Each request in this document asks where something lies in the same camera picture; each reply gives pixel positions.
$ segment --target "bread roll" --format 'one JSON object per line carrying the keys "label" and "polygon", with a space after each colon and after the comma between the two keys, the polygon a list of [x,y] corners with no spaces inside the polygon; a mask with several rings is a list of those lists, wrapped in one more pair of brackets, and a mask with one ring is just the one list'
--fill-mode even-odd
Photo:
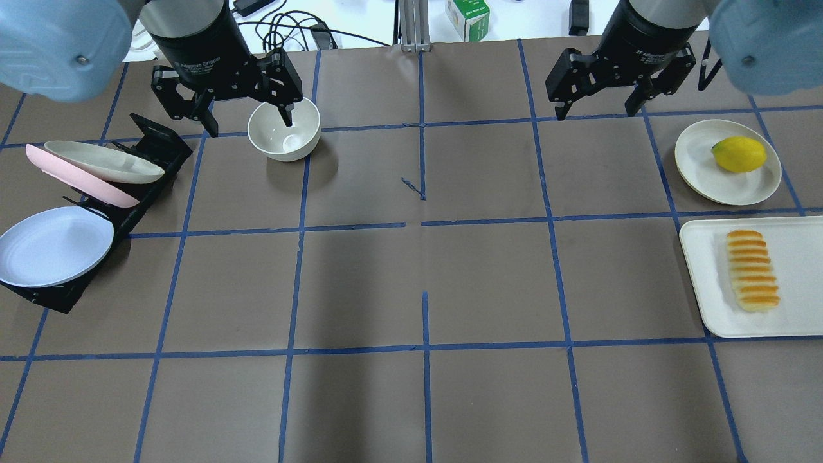
{"label": "bread roll", "polygon": [[735,230],[726,235],[732,289],[745,311],[768,311],[780,303],[777,277],[763,235]]}

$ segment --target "box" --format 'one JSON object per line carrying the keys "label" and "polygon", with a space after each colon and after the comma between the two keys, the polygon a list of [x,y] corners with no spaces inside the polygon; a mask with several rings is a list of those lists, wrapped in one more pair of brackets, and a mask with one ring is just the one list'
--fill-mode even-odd
{"label": "box", "polygon": [[464,42],[479,42],[486,36],[490,15],[483,0],[446,0],[446,16]]}

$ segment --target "rectangular white tray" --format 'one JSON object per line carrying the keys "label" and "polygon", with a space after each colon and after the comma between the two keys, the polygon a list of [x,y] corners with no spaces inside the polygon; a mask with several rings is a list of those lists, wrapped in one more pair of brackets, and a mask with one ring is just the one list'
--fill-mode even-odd
{"label": "rectangular white tray", "polygon": [[[769,246],[780,305],[766,312],[739,307],[732,290],[726,234],[756,230]],[[823,217],[694,220],[680,242],[709,330],[724,338],[823,334]]]}

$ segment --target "black dish rack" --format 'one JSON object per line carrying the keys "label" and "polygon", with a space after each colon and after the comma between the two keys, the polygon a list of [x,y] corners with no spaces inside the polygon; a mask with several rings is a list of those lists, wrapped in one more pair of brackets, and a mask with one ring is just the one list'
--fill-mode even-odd
{"label": "black dish rack", "polygon": [[159,180],[147,185],[114,184],[125,193],[130,194],[140,201],[140,203],[133,208],[118,208],[102,203],[97,199],[86,197],[85,195],[82,196],[83,199],[79,202],[64,196],[68,202],[90,210],[93,213],[97,213],[95,210],[100,211],[104,214],[105,219],[114,225],[114,239],[103,260],[93,269],[71,281],[46,288],[23,288],[4,282],[0,282],[0,284],[34,304],[67,314],[77,301],[80,300],[80,296],[82,296],[86,287],[89,286],[91,280],[95,277],[100,267],[109,258],[117,245],[128,238],[128,234],[131,233],[137,223],[140,222],[148,208],[151,207],[160,196],[163,189],[174,181],[180,167],[192,155],[192,148],[190,148],[174,130],[134,113],[131,113],[130,116],[143,132],[143,137],[133,147],[127,147],[117,142],[112,142],[112,144],[121,151],[136,157],[141,157],[146,161],[162,167],[164,171],[163,176]]}

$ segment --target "yellow fruit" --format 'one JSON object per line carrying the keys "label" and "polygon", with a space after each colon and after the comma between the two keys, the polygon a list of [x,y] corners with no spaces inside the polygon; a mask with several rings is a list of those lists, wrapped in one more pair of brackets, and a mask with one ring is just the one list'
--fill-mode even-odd
{"label": "yellow fruit", "polygon": [[719,166],[736,173],[751,172],[766,162],[763,143],[748,137],[725,138],[712,147],[712,154]]}

